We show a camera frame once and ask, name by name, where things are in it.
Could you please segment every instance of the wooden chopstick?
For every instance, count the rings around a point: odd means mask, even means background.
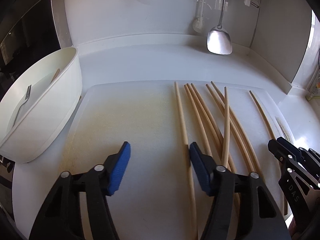
[[[197,103],[197,105],[199,106],[199,110],[201,111],[202,113],[202,116],[204,118],[204,121],[206,121],[208,127],[209,127],[209,130],[213,136],[213,142],[214,142],[214,145],[217,149],[217,151],[220,151],[220,156],[219,156],[219,159],[217,159],[215,156],[213,156],[213,159],[215,161],[215,163],[217,163],[217,165],[221,165],[221,153],[222,153],[222,145],[220,144],[220,141],[219,141],[219,138],[218,138],[218,135],[217,135],[217,132],[216,130],[214,129],[212,123],[210,122],[210,119],[207,115],[207,113],[205,112],[205,109],[203,107],[203,105],[201,104],[198,96],[196,95],[195,91],[193,90],[193,88],[190,86],[190,84],[187,84],[187,87],[193,97],[193,100]]]
[[[262,118],[263,118],[263,120],[264,120],[264,122],[265,122],[265,124],[266,124],[266,127],[267,127],[267,129],[268,129],[268,132],[269,132],[269,134],[270,134],[270,137],[271,137],[272,139],[276,140],[275,133],[273,132],[273,130],[272,130],[272,128],[271,128],[271,125],[270,125],[270,123],[269,123],[269,121],[268,121],[268,118],[267,118],[266,113],[263,111],[263,109],[262,109],[259,101],[257,100],[256,96],[252,93],[251,90],[249,91],[249,93],[250,93],[251,97],[253,98],[253,101],[255,102],[257,108],[259,109],[259,112],[260,112],[260,114],[261,114],[261,116],[262,116]]]
[[[252,91],[250,90],[249,91],[253,101],[255,102],[257,108],[259,109],[259,112],[264,120],[264,123],[266,124],[266,127],[268,129],[268,132],[269,132],[269,135],[271,137],[271,139],[274,139],[276,140],[276,135],[275,133],[273,132],[272,128],[271,128],[271,124],[269,123],[269,120],[267,118],[267,115],[266,113],[263,111],[259,101],[257,100],[256,96],[252,93]],[[279,168],[280,168],[280,172],[281,172],[281,168],[282,168],[282,163],[279,162]],[[288,214],[288,202],[287,202],[287,199],[285,198],[284,194],[283,194],[283,200],[284,200],[284,210],[283,210],[283,215],[287,215]]]
[[[212,157],[212,152],[211,152],[211,149],[210,149],[208,137],[207,137],[207,135],[205,133],[203,123],[201,121],[199,112],[198,112],[197,107],[196,107],[196,103],[193,100],[193,97],[192,97],[192,95],[190,93],[190,90],[189,90],[188,86],[184,85],[184,88],[185,88],[185,90],[187,92],[187,95],[188,95],[189,100],[191,102],[192,108],[193,108],[193,110],[195,111],[195,114],[196,114],[196,120],[197,120],[197,124],[199,126],[199,129],[200,129],[200,135],[201,135],[202,143],[203,143],[203,146],[204,146],[204,152],[205,152],[206,155],[209,155],[209,156]]]
[[[227,87],[224,87],[224,134],[223,134],[223,148],[222,148],[222,165],[227,166],[229,158],[229,144],[230,144],[230,115],[229,115],[229,100]]]
[[[212,95],[213,99],[215,100],[216,104],[218,105],[218,108],[220,109],[221,113],[224,115],[224,103],[222,102],[221,98],[219,98],[212,88],[206,84],[207,89],[209,90],[210,94]],[[244,159],[245,165],[248,169],[249,172],[255,171],[255,168],[252,165],[252,161],[249,157],[249,154],[247,152],[247,149],[244,146],[244,143],[239,135],[239,132],[236,129],[235,124],[233,123],[233,120],[230,120],[230,127],[231,127],[231,132],[233,133],[233,136],[235,137],[236,143],[240,149],[240,152],[242,154],[242,157]]]
[[[224,96],[220,92],[219,88],[212,81],[211,81],[211,84],[214,87],[214,89],[217,92],[217,94],[219,95],[221,101],[224,102],[225,101]],[[263,175],[259,160],[257,158],[257,155],[256,155],[256,153],[255,153],[255,151],[253,149],[253,146],[252,146],[252,144],[251,144],[246,132],[244,131],[244,128],[242,127],[239,119],[237,118],[235,112],[232,110],[231,107],[229,107],[229,109],[230,109],[231,120],[233,121],[234,125],[236,126],[236,129],[237,129],[238,133],[240,134],[244,145],[246,146],[246,149],[247,149],[247,152],[249,153],[249,157],[251,159],[252,165],[254,166],[255,171],[257,171],[257,173],[260,174],[260,176],[262,177],[263,181],[265,182],[264,175]]]
[[[188,142],[187,127],[186,127],[186,121],[184,119],[181,96],[180,96],[179,86],[177,82],[174,83],[174,87],[176,91],[178,113],[179,113],[179,120],[180,120],[180,129],[182,133],[183,156],[184,156],[184,160],[187,167],[189,202],[190,202],[190,212],[191,212],[191,239],[198,240],[196,197],[195,197],[195,189],[193,185],[192,168],[191,168],[190,157],[189,157],[189,142]]]
[[[58,68],[57,71],[55,72],[55,74],[53,75],[53,78],[52,78],[50,84],[53,82],[53,80],[56,79],[56,77],[58,76],[59,72],[60,72],[60,69]]]
[[[221,159],[221,158],[222,158],[222,147],[223,147],[223,136],[222,136],[222,134],[221,134],[221,132],[220,132],[220,129],[219,129],[219,127],[218,127],[215,119],[213,118],[213,116],[212,116],[212,114],[211,114],[211,112],[210,112],[207,104],[206,104],[205,101],[203,100],[203,98],[202,98],[201,94],[199,93],[199,91],[197,90],[196,86],[195,86],[193,83],[191,83],[191,86],[192,86],[192,88],[193,88],[193,90],[194,90],[194,92],[195,92],[195,94],[196,94],[196,96],[197,96],[200,104],[202,105],[202,107],[203,107],[203,109],[204,109],[204,111],[205,111],[205,113],[206,113],[206,116],[209,118],[209,120],[208,120],[208,119],[205,117],[205,120],[206,120],[206,122],[207,122],[207,124],[208,124],[208,126],[209,126],[209,129],[212,130],[211,127],[213,127],[214,133],[218,136],[219,142],[217,143],[218,146],[216,146],[216,148],[217,148],[217,151],[218,151],[218,154],[219,154],[219,158]],[[234,164],[234,162],[233,162],[233,160],[232,160],[231,155],[229,155],[228,163],[229,163],[228,169],[229,169],[231,172],[236,173],[236,171],[237,171],[237,170],[236,170],[236,166],[235,166],[235,164]]]
[[[189,90],[192,93],[192,96],[195,98],[196,102],[199,105],[199,108],[202,111],[202,114],[204,116],[204,119],[207,123],[207,125],[209,126],[209,129],[212,133],[212,135],[214,136],[214,134],[217,135],[219,141],[217,142],[216,149],[219,153],[219,158],[221,159],[222,157],[222,145],[223,145],[223,137],[222,134],[220,132],[220,129],[215,121],[215,119],[213,118],[207,104],[205,103],[205,101],[203,100],[201,94],[199,93],[199,91],[197,90],[196,86],[194,84],[191,83],[192,88],[190,87],[189,84],[187,84]],[[231,155],[228,158],[228,167],[227,167],[231,172],[235,173],[236,170],[236,166],[232,160]],[[240,208],[240,196],[238,193],[235,193],[235,207],[236,207],[236,212],[237,214],[239,214],[239,208]]]

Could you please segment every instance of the white countertop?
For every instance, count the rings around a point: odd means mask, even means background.
[[[263,88],[279,106],[298,146],[320,151],[320,122],[311,105],[304,98],[286,95],[250,62],[246,55],[233,53],[230,56],[218,56],[201,48],[178,45],[137,45],[108,49],[80,58],[83,96],[96,84],[141,80],[212,80]],[[13,211],[16,225],[26,237],[57,179],[64,141],[78,106],[67,125],[43,154],[30,163],[15,165]]]

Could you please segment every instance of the cutting board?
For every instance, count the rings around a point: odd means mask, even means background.
[[[187,81],[179,81],[189,143],[196,141],[203,150],[196,119],[183,88],[185,83]],[[193,83],[223,134],[224,118],[205,87],[206,82]],[[228,87],[230,106],[244,127],[260,161],[266,184],[282,210],[279,165],[268,151],[270,136],[249,90],[253,90],[262,103],[277,137],[284,135],[276,119],[293,140],[290,128],[266,91],[232,84],[216,85],[221,91],[224,86]],[[60,172],[87,172],[117,153],[124,141],[131,144],[131,158],[119,190],[107,197],[120,239],[189,239],[187,176],[173,81],[122,82],[91,87],[71,125]],[[216,155],[210,136],[209,141],[212,153]],[[247,175],[232,135],[230,154],[237,172]],[[195,174],[194,184],[200,237],[212,198],[201,191]],[[231,234],[235,230],[236,220],[233,220]]]

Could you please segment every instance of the metal spatula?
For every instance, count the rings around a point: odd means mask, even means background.
[[[232,52],[230,35],[221,25],[225,3],[226,0],[223,0],[218,26],[213,27],[209,31],[207,40],[208,50],[212,53],[221,55],[228,55]]]

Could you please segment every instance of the fork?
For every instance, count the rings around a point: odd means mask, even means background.
[[[23,101],[23,103],[19,106],[18,112],[17,112],[16,117],[15,117],[15,119],[14,119],[14,121],[13,121],[12,127],[14,127],[14,124],[16,123],[16,120],[17,120],[19,111],[20,111],[20,109],[21,109],[21,106],[23,106],[23,105],[28,101],[28,99],[29,99],[29,97],[30,97],[30,92],[31,92],[31,85],[28,86],[27,93],[26,93],[26,98],[25,98],[25,100]]]

